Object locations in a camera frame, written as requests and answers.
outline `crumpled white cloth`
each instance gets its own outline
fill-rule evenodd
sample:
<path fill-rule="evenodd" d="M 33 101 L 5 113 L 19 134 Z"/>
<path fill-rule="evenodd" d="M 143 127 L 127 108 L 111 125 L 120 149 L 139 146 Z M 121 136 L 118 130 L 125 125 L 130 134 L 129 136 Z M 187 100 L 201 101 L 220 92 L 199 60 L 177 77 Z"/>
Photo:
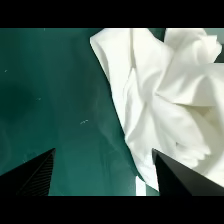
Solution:
<path fill-rule="evenodd" d="M 222 47 L 202 28 L 109 28 L 91 46 L 110 82 L 125 141 L 145 182 L 158 190 L 155 148 L 224 186 Z"/>

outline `cloth fold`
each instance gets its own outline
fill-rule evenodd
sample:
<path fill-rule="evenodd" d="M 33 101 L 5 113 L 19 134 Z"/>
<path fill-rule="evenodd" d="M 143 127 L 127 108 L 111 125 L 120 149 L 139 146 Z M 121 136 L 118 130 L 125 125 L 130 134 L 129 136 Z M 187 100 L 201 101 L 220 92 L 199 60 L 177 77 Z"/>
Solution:
<path fill-rule="evenodd" d="M 222 47 L 202 28 L 108 28 L 90 43 L 110 82 L 125 141 L 145 182 L 158 190 L 155 148 L 224 186 Z"/>

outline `dark green table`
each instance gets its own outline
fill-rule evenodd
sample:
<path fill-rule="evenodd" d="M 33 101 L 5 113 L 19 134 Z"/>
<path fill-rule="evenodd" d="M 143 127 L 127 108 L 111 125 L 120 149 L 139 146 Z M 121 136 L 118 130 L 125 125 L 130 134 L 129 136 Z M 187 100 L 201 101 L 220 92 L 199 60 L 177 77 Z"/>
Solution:
<path fill-rule="evenodd" d="M 100 30 L 0 29 L 0 174 L 55 147 L 50 195 L 135 195 L 138 173 L 89 43 Z"/>

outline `white cloth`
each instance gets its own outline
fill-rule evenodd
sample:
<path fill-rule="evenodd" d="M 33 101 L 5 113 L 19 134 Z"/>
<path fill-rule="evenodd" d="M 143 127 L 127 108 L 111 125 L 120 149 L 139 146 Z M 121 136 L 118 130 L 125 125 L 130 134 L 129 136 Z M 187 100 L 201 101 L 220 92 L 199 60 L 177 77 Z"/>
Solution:
<path fill-rule="evenodd" d="M 110 82 L 125 141 L 145 182 L 158 190 L 155 148 L 224 186 L 222 47 L 202 28 L 110 28 L 91 37 Z"/>

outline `scratch mark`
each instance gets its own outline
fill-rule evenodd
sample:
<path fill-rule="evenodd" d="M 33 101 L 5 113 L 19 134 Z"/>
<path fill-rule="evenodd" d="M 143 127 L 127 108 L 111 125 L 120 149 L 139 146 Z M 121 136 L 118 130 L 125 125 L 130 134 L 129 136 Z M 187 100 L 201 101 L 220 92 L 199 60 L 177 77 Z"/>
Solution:
<path fill-rule="evenodd" d="M 85 120 L 85 121 L 82 121 L 80 124 L 85 124 L 86 122 L 88 122 L 89 120 Z"/>

